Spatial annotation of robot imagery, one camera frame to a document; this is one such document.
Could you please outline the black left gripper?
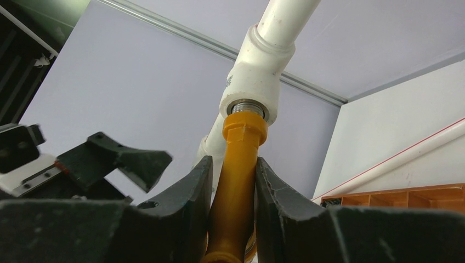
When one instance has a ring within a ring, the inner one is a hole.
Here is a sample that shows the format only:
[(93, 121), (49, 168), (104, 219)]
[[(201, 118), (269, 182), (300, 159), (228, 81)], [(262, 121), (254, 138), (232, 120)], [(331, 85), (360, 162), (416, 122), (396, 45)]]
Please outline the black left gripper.
[(103, 132), (58, 155), (41, 153), (45, 139), (38, 124), (1, 125), (1, 200), (16, 198), (124, 200), (106, 179), (118, 169), (149, 192), (173, 157), (166, 151), (127, 147)]

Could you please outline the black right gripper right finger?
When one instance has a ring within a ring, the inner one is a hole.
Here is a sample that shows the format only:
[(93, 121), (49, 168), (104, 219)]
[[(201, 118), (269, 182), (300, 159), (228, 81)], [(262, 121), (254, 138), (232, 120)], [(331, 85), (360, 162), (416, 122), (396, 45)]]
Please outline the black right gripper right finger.
[(464, 262), (464, 216), (444, 210), (322, 207), (256, 166), (259, 262)]

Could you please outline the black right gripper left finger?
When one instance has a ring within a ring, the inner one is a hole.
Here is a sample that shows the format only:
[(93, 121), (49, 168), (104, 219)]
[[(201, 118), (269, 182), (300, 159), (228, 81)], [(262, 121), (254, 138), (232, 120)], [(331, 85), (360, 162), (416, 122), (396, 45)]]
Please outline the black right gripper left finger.
[(213, 159), (138, 206), (4, 199), (1, 262), (199, 262), (206, 252)]

